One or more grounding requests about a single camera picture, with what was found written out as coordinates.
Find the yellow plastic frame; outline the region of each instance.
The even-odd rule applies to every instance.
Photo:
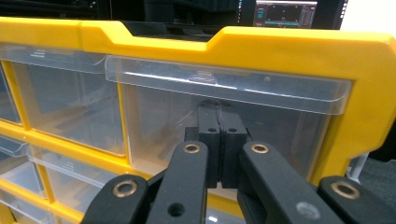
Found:
[[[226,27],[209,42],[202,43],[132,36],[119,21],[19,18],[0,18],[0,34],[0,43],[351,80],[353,87],[346,110],[332,117],[314,165],[310,180],[314,184],[324,176],[343,175],[350,159],[379,148],[396,117],[396,41],[392,35]],[[10,69],[7,62],[2,65],[5,70]],[[100,165],[117,174],[148,177],[132,169],[125,158],[32,130],[18,99],[21,95],[12,71],[5,73],[23,127],[0,120],[0,134]],[[234,212],[237,205],[224,208],[226,202],[217,196],[209,198],[214,207]]]

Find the monitor screen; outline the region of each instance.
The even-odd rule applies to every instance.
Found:
[[[317,2],[256,1],[253,26],[311,28]]]
[[[241,26],[339,29],[347,0],[238,0]]]

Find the yellow storage organizer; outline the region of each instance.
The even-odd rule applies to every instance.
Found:
[[[380,147],[396,115],[391,35],[226,27],[204,43],[133,36],[119,21],[18,18],[0,18],[0,33],[0,134],[33,146],[30,160],[47,197],[4,179],[1,190],[50,211],[55,222],[79,222],[83,210],[58,200],[53,164],[43,155],[149,178],[166,166],[174,144],[161,137],[179,141],[178,121],[193,125],[194,107],[207,98],[257,112],[254,129],[275,127],[262,120],[269,114],[283,120],[281,131],[291,136],[283,142],[297,146],[285,153],[314,184]],[[275,133],[270,138],[282,142]],[[305,138],[312,144],[299,151]],[[227,192],[208,203],[241,216]]]

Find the transparent plastic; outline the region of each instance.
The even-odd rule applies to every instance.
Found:
[[[20,116],[12,99],[11,92],[4,75],[3,68],[0,65],[0,119],[21,123]]]
[[[24,142],[0,135],[0,178],[45,198],[35,164],[26,156],[28,148]]]
[[[157,174],[196,127],[202,101],[234,105],[254,140],[281,152],[309,178],[332,116],[344,111],[348,80],[273,74],[109,56],[106,78],[122,85],[132,166]]]
[[[0,59],[85,73],[104,73],[106,55],[72,49],[0,43]]]
[[[18,223],[54,223],[53,216],[20,198],[17,198],[0,189],[0,202],[7,205]]]
[[[217,209],[206,208],[206,224],[244,224],[244,219],[223,213]]]
[[[120,56],[106,58],[106,78],[160,90],[327,115],[344,111],[351,88],[350,81],[341,79]]]
[[[88,147],[124,155],[117,84],[106,81],[106,55],[1,45],[31,126]]]
[[[105,183],[116,176],[43,148],[32,147],[28,154],[31,161],[47,167],[55,200],[81,213],[86,212]]]

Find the black plastic bracket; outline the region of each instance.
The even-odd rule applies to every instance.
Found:
[[[207,156],[201,142],[176,147],[147,223],[205,223]]]
[[[262,142],[244,145],[241,167],[254,192],[238,190],[240,204],[256,193],[266,211],[265,223],[343,223],[273,147]],[[244,216],[251,210],[241,207]]]

